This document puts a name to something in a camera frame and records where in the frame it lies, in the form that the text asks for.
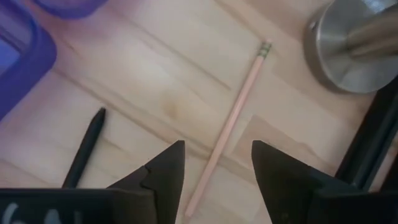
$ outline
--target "pencil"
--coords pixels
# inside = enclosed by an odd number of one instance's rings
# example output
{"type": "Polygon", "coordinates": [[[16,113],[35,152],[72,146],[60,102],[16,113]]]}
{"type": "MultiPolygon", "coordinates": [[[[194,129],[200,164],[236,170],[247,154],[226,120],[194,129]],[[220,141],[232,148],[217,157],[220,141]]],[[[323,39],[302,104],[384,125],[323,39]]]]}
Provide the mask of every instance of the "pencil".
{"type": "Polygon", "coordinates": [[[203,192],[205,191],[206,185],[211,177],[211,174],[213,173],[214,168],[217,165],[218,159],[220,158],[224,150],[229,135],[231,134],[231,131],[248,97],[250,89],[254,84],[254,81],[256,81],[261,65],[264,62],[264,59],[267,57],[270,48],[271,44],[269,42],[263,43],[261,46],[259,54],[257,55],[250,69],[246,81],[242,86],[241,92],[239,93],[238,98],[236,99],[236,102],[233,106],[233,109],[229,114],[229,117],[224,125],[224,128],[221,131],[216,146],[210,156],[210,160],[208,161],[205,170],[203,171],[203,174],[200,177],[199,183],[192,195],[192,198],[188,203],[187,209],[185,211],[185,222],[188,222],[189,219],[192,217],[192,215],[195,213],[196,207],[201,199],[201,196],[203,195],[203,192]]]}
{"type": "Polygon", "coordinates": [[[106,110],[101,108],[91,120],[87,128],[86,134],[81,141],[79,150],[70,166],[69,172],[62,188],[75,188],[79,183],[80,177],[86,167],[87,161],[95,147],[95,144],[100,136],[102,127],[105,122],[106,110]]]}

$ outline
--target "wooden surface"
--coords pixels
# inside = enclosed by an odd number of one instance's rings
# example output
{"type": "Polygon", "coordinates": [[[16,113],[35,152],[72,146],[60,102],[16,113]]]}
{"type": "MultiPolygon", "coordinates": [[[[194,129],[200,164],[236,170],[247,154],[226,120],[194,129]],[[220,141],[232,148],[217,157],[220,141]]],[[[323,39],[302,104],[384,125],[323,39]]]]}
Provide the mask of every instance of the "wooden surface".
{"type": "Polygon", "coordinates": [[[0,123],[0,187],[60,187],[91,117],[105,106],[108,120],[80,186],[106,187],[186,140],[181,223],[260,43],[272,39],[191,220],[271,223],[252,170],[251,141],[333,175],[373,98],[333,94],[305,64],[303,27],[326,2],[109,0],[78,21],[28,3],[55,39],[58,58],[0,123]]]}

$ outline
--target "blue plastic bin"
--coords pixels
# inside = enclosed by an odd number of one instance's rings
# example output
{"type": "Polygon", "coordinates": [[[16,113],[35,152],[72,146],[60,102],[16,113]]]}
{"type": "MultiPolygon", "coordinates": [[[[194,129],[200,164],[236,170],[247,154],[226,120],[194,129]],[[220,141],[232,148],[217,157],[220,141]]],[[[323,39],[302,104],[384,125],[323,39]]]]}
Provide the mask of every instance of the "blue plastic bin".
{"type": "MultiPolygon", "coordinates": [[[[105,1],[34,0],[69,19],[88,16],[105,1]]],[[[0,120],[51,69],[56,57],[54,41],[29,11],[13,0],[0,0],[0,120]]]]}

